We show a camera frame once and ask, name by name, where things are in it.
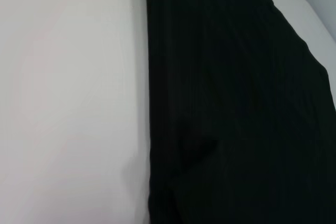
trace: white fabric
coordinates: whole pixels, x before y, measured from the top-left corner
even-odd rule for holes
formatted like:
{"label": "white fabric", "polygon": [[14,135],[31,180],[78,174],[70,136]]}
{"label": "white fabric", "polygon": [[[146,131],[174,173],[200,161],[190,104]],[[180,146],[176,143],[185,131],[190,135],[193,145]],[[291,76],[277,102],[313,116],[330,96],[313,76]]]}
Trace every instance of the white fabric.
{"label": "white fabric", "polygon": [[[274,0],[329,71],[305,0]],[[0,0],[0,223],[147,223],[145,0]]]}

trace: black fabric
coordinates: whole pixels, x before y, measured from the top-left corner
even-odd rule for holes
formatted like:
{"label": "black fabric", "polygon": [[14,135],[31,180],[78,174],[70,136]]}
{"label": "black fabric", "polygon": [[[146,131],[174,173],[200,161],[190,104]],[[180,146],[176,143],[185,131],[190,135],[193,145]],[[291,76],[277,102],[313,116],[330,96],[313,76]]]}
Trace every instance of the black fabric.
{"label": "black fabric", "polygon": [[272,0],[148,0],[151,223],[336,223],[325,68]]}

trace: white surface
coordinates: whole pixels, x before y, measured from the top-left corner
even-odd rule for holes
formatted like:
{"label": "white surface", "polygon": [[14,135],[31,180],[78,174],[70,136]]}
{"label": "white surface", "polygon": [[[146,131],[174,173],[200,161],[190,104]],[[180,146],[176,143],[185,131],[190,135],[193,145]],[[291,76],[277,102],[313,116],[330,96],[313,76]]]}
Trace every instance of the white surface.
{"label": "white surface", "polygon": [[336,40],[336,0],[307,0]]}
{"label": "white surface", "polygon": [[[275,3],[336,87],[336,45],[314,11]],[[146,223],[145,0],[0,6],[0,223]]]}

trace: white bedsheet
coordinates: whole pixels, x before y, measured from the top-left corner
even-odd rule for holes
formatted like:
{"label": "white bedsheet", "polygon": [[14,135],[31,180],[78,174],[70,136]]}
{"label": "white bedsheet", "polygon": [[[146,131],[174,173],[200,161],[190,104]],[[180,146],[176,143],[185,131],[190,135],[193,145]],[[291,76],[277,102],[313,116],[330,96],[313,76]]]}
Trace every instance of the white bedsheet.
{"label": "white bedsheet", "polygon": [[[336,91],[336,45],[274,0]],[[145,0],[0,0],[0,223],[147,223]]]}

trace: white sheet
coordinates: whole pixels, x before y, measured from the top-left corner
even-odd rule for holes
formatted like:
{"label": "white sheet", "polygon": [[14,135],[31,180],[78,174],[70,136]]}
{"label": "white sheet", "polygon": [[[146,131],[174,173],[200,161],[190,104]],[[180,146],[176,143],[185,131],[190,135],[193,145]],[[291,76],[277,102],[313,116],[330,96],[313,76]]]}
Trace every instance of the white sheet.
{"label": "white sheet", "polygon": [[[336,45],[274,0],[335,94]],[[0,0],[0,223],[146,223],[145,0]]]}

